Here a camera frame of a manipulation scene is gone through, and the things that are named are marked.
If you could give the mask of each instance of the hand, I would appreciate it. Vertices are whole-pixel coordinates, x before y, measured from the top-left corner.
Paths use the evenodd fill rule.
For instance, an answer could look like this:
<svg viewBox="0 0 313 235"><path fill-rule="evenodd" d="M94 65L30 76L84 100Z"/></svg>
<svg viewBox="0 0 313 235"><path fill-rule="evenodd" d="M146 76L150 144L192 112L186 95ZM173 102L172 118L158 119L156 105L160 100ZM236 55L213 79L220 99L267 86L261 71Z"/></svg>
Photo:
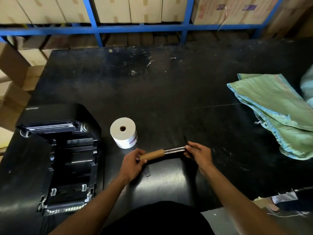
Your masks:
<svg viewBox="0 0 313 235"><path fill-rule="evenodd" d="M196 142L188 141L188 143L189 145L186 145L187 152L184 152L184 155L191 158L189 154L191 153L199 166L200 172L204 174L210 166L214 166L212 162L211 149Z"/></svg>
<svg viewBox="0 0 313 235"><path fill-rule="evenodd" d="M146 151L142 149L135 149L129 154L125 155L122 166L119 170L119 176L124 178L127 184L129 184L129 182L131 182L136 178L136 176L138 176L142 169L142 166L147 163L147 160L140 161L138 163L136 162L136 160L140 160L138 155L143 155L145 153Z"/></svg>

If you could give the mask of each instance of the person's foot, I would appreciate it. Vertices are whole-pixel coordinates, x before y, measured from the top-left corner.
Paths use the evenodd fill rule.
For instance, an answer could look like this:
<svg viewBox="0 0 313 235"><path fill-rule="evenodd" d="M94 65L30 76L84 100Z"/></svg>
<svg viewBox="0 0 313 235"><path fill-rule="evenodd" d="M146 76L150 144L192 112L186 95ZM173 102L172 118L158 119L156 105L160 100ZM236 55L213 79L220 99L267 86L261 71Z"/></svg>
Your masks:
<svg viewBox="0 0 313 235"><path fill-rule="evenodd" d="M271 197L266 198L266 201L268 203L268 209L271 210L274 213L279 212L279 208L274 204Z"/></svg>

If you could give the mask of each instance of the left hand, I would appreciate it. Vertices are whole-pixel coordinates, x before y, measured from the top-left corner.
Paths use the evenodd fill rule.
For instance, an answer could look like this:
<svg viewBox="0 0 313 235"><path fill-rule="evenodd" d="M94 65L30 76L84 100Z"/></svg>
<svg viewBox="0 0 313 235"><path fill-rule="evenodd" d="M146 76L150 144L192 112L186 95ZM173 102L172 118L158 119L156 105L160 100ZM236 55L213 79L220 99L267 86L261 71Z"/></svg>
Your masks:
<svg viewBox="0 0 313 235"><path fill-rule="evenodd" d="M135 149L131 151L129 154L125 155L122 166L119 170L119 176L126 179L127 184L134 180L136 176L140 173L142 166L147 163L147 160L139 161L139 155L146 154L145 150Z"/></svg>

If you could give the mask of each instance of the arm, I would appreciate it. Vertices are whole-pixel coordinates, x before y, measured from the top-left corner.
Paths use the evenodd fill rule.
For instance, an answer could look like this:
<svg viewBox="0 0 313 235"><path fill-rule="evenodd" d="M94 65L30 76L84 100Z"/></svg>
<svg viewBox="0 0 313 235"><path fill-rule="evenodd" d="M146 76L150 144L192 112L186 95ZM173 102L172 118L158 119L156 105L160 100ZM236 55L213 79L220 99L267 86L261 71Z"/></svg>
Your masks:
<svg viewBox="0 0 313 235"><path fill-rule="evenodd" d="M208 179L217 197L228 211L233 223L241 235L278 235L287 234L280 226L244 194L213 165L211 150L201 144L188 142L189 153L193 154L200 172Z"/></svg>
<svg viewBox="0 0 313 235"><path fill-rule="evenodd" d="M119 175L110 185L86 206L68 217L50 235L97 235L101 232L117 198L122 190L140 173L142 166L147 162L140 161L138 155L145 154L141 149L135 149L124 157Z"/></svg>

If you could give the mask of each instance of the xprinter logo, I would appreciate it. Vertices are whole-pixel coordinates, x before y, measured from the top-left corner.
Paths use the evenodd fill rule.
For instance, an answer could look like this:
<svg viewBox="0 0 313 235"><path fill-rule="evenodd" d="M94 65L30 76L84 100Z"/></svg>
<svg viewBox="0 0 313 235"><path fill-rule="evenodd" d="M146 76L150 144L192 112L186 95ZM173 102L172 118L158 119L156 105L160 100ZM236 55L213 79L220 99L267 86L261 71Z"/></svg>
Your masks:
<svg viewBox="0 0 313 235"><path fill-rule="evenodd" d="M25 108L25 110L37 110L39 109L39 107L28 107L28 108Z"/></svg>

